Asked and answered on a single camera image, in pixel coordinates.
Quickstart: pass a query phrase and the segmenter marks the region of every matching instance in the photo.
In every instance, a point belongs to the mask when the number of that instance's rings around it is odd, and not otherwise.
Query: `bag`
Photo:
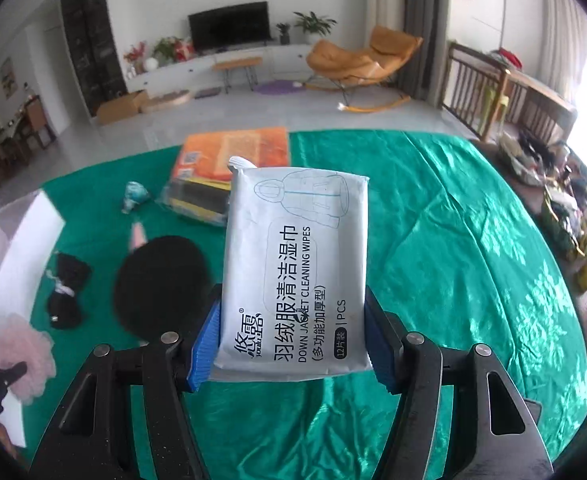
[[[303,381],[369,369],[369,179],[230,169],[221,344],[210,379]]]

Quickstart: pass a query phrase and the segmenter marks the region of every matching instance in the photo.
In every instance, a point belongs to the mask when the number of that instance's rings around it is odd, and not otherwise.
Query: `flowers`
[[[147,48],[147,44],[144,41],[141,41],[140,43],[138,43],[137,48],[132,45],[129,52],[127,52],[125,55],[123,55],[123,57],[125,58],[126,62],[134,64],[134,63],[136,63],[136,61],[142,59],[146,48]]]
[[[167,64],[187,61],[193,54],[194,49],[190,40],[168,36],[158,41],[154,47],[153,56],[162,59]]]

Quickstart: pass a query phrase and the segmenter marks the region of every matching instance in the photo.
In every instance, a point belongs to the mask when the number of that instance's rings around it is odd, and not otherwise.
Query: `wooden railing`
[[[566,140],[576,120],[575,107],[543,83],[456,42],[449,45],[440,106],[483,141],[499,120],[499,130],[513,123],[549,144]]]

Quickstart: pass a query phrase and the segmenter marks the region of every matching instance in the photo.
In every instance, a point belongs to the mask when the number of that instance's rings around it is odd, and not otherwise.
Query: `gray curtain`
[[[423,44],[400,71],[398,87],[435,106],[445,71],[449,0],[405,0],[405,32]]]
[[[576,0],[546,0],[538,79],[574,103],[586,61],[586,12]]]

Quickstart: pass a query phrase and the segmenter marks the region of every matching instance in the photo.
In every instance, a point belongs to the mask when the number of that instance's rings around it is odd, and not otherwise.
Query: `pink fluffy item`
[[[10,386],[11,393],[23,404],[41,396],[46,380],[56,376],[53,345],[47,332],[35,330],[22,316],[0,317],[0,370],[21,361],[27,363],[27,373]]]

